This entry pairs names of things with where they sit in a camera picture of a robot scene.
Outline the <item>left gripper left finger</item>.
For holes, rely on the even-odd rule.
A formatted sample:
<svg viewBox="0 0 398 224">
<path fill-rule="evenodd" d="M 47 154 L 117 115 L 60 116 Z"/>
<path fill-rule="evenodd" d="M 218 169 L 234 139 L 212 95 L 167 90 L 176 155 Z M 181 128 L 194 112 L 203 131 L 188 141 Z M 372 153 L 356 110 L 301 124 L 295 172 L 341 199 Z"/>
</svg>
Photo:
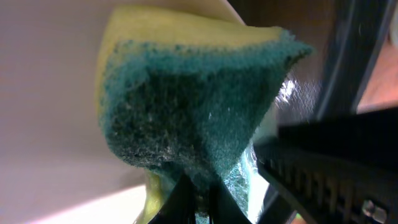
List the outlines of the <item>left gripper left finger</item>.
<svg viewBox="0 0 398 224">
<path fill-rule="evenodd" d="M 148 224 L 196 224 L 193 184 L 182 175 L 169 198 Z"/>
</svg>

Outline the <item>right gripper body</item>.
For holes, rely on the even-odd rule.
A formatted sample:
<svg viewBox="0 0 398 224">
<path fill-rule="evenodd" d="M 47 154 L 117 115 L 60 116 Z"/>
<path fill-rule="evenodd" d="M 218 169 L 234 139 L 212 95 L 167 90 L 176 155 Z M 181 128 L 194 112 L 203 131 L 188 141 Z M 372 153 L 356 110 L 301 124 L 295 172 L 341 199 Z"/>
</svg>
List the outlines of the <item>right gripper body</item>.
<svg viewBox="0 0 398 224">
<path fill-rule="evenodd" d="M 259 173 L 307 223 L 397 222 L 397 109 L 278 129 Z"/>
</svg>

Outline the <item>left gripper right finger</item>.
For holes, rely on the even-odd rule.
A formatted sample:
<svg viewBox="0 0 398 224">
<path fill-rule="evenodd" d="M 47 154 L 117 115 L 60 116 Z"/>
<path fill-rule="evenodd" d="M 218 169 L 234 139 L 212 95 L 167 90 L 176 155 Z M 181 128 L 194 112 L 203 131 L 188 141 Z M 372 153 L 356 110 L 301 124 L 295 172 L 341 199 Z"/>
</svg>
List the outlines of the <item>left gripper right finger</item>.
<svg viewBox="0 0 398 224">
<path fill-rule="evenodd" d="M 223 182 L 210 187 L 209 206 L 212 224 L 251 224 Z"/>
</svg>

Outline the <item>green yellow sponge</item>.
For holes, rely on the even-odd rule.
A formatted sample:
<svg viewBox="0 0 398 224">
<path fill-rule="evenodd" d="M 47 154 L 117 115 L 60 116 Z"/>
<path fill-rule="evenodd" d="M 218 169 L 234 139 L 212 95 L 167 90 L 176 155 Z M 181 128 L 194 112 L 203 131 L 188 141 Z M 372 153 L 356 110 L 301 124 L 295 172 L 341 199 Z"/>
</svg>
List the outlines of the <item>green yellow sponge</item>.
<svg viewBox="0 0 398 224">
<path fill-rule="evenodd" d="M 255 219 L 262 195 L 251 198 L 253 136 L 274 134 L 274 100 L 311 52 L 281 27 L 115 7 L 98 55 L 96 112 L 110 151 L 146 172 L 137 222 L 155 217 L 183 175 L 193 184 L 193 221 L 208 223 L 216 184 Z"/>
</svg>

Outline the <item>white plate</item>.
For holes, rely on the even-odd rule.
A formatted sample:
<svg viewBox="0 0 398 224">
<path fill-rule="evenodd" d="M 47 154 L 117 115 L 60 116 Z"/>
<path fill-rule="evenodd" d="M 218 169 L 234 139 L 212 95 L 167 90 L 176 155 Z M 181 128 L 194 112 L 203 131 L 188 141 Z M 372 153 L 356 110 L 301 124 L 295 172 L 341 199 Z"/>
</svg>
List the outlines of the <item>white plate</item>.
<svg viewBox="0 0 398 224">
<path fill-rule="evenodd" d="M 132 223 L 144 172 L 96 120 L 97 53 L 116 1 L 1 2 L 1 222 Z"/>
</svg>

